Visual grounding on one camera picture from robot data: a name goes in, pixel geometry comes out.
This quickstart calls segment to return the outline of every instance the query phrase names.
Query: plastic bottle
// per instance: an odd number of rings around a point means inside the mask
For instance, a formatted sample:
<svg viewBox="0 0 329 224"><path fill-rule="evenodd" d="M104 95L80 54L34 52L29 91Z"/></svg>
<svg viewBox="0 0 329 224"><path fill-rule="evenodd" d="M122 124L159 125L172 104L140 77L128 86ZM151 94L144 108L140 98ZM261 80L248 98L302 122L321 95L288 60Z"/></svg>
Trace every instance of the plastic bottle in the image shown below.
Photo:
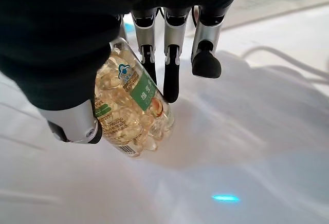
<svg viewBox="0 0 329 224"><path fill-rule="evenodd" d="M98 70L95 114L103 137L131 157L155 151L174 124L168 103L124 39L111 42Z"/></svg>

